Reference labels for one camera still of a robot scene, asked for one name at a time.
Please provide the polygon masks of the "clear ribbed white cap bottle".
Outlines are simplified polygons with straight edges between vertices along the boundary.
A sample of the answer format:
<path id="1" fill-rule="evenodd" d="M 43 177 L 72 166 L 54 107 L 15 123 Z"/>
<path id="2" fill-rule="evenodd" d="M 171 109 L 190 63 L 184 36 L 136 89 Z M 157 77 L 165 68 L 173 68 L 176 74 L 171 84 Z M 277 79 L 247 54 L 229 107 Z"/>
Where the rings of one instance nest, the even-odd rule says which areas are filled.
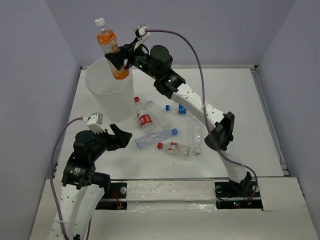
<path id="1" fill-rule="evenodd" d="M 196 118 L 190 118 L 190 145 L 195 155 L 202 153 L 202 123 Z"/>

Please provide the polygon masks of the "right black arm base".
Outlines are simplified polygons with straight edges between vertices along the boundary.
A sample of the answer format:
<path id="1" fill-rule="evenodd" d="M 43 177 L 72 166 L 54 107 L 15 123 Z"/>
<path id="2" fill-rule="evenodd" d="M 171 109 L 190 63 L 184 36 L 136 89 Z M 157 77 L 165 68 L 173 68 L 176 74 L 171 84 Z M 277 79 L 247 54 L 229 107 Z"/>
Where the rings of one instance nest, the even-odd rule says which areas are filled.
<path id="1" fill-rule="evenodd" d="M 215 206 L 217 210 L 239 210 L 239 209 L 260 209 L 263 210 L 260 190 L 256 182 L 249 184 L 248 190 L 236 193 L 229 189 L 229 181 L 218 181 L 214 183 Z"/>

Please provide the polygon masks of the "white octagonal plastic bin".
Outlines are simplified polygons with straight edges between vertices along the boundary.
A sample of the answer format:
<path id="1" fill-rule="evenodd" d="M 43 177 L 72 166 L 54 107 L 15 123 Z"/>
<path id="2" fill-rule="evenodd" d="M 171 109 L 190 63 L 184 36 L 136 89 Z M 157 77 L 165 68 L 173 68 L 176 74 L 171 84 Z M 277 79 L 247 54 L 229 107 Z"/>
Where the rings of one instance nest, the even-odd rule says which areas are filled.
<path id="1" fill-rule="evenodd" d="M 122 122 L 134 113 L 132 71 L 124 79 L 115 79 L 105 58 L 98 59 L 85 70 L 85 86 L 113 122 Z"/>

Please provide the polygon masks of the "aluminium table frame rail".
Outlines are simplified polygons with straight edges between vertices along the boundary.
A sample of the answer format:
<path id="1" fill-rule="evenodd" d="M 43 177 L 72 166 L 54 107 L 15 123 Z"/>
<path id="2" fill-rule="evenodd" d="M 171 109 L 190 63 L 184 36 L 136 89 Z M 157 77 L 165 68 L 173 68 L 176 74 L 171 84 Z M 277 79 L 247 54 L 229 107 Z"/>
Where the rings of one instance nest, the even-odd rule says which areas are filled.
<path id="1" fill-rule="evenodd" d="M 235 115 L 233 142 L 240 161 L 258 177 L 281 177 L 283 170 L 276 141 L 271 133 L 252 72 L 248 68 L 177 68 L 187 84 L 213 107 Z M 198 156 L 171 156 L 156 145 L 139 150 L 134 140 L 122 150 L 107 152 L 96 162 L 97 170 L 115 179 L 226 178 L 219 155 L 202 146 Z"/>

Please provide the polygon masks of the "red cap red label bottle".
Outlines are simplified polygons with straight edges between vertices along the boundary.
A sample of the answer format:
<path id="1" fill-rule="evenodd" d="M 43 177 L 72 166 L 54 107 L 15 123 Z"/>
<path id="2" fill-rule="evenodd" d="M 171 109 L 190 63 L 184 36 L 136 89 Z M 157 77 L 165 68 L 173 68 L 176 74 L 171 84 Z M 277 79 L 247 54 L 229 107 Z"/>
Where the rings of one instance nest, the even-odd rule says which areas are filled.
<path id="1" fill-rule="evenodd" d="M 146 134 L 152 133 L 154 130 L 154 123 L 146 108 L 146 105 L 142 103 L 138 96 L 134 97 L 134 104 L 136 107 L 136 116 L 140 127 Z"/>

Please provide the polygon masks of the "crushed red cap cola bottle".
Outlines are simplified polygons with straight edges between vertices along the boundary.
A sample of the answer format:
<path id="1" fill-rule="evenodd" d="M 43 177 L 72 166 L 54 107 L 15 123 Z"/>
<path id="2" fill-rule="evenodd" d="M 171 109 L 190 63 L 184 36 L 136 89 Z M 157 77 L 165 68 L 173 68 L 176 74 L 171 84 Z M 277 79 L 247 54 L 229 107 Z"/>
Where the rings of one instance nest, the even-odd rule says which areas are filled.
<path id="1" fill-rule="evenodd" d="M 159 142 L 157 144 L 157 148 L 159 150 L 165 151 L 167 154 L 171 156 L 187 158 L 189 156 L 190 148 L 186 145 L 177 143 L 177 142 L 167 142 L 162 143 Z"/>

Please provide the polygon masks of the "orange tea bottle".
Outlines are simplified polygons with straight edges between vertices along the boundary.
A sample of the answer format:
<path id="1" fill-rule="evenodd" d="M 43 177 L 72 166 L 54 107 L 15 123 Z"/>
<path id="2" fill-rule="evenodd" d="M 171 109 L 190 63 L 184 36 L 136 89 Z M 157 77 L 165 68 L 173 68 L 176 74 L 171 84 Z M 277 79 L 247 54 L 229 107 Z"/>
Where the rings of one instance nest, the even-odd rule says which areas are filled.
<path id="1" fill-rule="evenodd" d="M 107 27 L 104 18 L 97 18 L 94 22 L 98 28 L 96 39 L 103 53 L 109 54 L 119 52 L 120 49 L 118 46 L 117 37 L 113 30 Z M 109 60 L 107 62 L 111 69 L 111 73 L 116 80 L 123 80 L 130 74 L 129 70 L 125 70 L 124 68 L 117 70 Z"/>

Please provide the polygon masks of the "blue label water bottle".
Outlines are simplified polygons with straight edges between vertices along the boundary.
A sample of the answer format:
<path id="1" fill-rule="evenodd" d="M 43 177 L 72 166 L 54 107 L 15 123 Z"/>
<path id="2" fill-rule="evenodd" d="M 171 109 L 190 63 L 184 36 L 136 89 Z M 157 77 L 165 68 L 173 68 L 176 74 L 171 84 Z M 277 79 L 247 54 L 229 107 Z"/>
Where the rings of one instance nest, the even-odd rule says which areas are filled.
<path id="1" fill-rule="evenodd" d="M 165 106 L 165 111 L 177 116 L 183 116 L 187 114 L 187 109 L 181 104 L 167 104 Z"/>

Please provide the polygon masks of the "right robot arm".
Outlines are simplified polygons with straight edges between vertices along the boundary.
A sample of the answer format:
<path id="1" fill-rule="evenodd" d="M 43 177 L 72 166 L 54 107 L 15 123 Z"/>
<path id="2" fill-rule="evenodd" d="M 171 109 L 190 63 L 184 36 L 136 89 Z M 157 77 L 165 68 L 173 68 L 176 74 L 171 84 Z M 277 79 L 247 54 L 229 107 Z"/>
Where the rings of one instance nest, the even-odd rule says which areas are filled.
<path id="1" fill-rule="evenodd" d="M 218 153 L 227 170 L 229 182 L 224 190 L 235 196 L 247 195 L 252 176 L 234 151 L 228 148 L 234 139 L 234 114 L 215 109 L 193 91 L 185 79 L 172 69 L 173 57 L 166 47 L 155 45 L 149 52 L 145 52 L 145 49 L 143 44 L 138 47 L 125 44 L 118 52 L 106 53 L 104 56 L 118 70 L 136 67 L 154 79 L 153 85 L 161 95 L 184 106 L 202 122 L 208 130 L 205 144 Z"/>

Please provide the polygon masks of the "clear unlabelled crushed bottle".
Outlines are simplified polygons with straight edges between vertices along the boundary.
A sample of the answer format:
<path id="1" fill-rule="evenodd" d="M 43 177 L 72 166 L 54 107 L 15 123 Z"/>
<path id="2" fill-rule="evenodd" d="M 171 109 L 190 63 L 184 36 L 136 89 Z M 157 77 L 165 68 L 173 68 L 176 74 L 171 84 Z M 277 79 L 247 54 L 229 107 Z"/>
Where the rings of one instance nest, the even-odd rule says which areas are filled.
<path id="1" fill-rule="evenodd" d="M 147 109 L 151 113 L 151 117 L 162 130 L 172 129 L 172 123 L 162 108 L 153 100 L 146 101 Z"/>

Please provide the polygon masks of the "clear bottle blue cap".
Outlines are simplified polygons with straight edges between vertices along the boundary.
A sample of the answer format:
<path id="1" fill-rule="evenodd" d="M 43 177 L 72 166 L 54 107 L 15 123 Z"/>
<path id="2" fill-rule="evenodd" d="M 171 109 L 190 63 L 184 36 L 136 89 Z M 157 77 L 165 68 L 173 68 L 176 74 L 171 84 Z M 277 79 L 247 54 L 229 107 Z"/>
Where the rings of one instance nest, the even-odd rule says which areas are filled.
<path id="1" fill-rule="evenodd" d="M 144 150 L 154 144 L 167 140 L 170 137 L 176 136 L 177 134 L 178 130 L 176 128 L 153 132 L 136 138 L 135 144 L 139 150 Z"/>

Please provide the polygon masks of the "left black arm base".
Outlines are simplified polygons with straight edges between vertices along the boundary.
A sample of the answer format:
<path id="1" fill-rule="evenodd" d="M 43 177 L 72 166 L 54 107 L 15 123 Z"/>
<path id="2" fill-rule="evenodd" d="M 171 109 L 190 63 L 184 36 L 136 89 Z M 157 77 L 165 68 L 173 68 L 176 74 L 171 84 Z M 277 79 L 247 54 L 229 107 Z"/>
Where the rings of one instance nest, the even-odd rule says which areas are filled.
<path id="1" fill-rule="evenodd" d="M 105 193 L 96 210 L 120 211 L 127 209 L 127 183 L 111 182 L 110 191 Z"/>

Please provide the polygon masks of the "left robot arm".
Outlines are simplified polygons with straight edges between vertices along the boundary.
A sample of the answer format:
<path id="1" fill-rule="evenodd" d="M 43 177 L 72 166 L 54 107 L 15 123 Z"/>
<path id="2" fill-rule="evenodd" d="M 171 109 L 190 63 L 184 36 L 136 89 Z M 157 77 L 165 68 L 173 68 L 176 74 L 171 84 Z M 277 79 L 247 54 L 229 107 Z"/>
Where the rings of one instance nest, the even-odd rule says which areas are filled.
<path id="1" fill-rule="evenodd" d="M 91 219 L 101 199 L 111 199 L 107 207 L 124 210 L 120 201 L 121 183 L 110 175 L 96 171 L 95 161 L 106 151 L 126 148 L 132 134 L 110 125 L 112 134 L 96 124 L 75 135 L 71 153 L 62 174 L 60 197 L 53 197 L 57 213 L 48 235 L 49 240 L 84 240 L 90 233 Z"/>

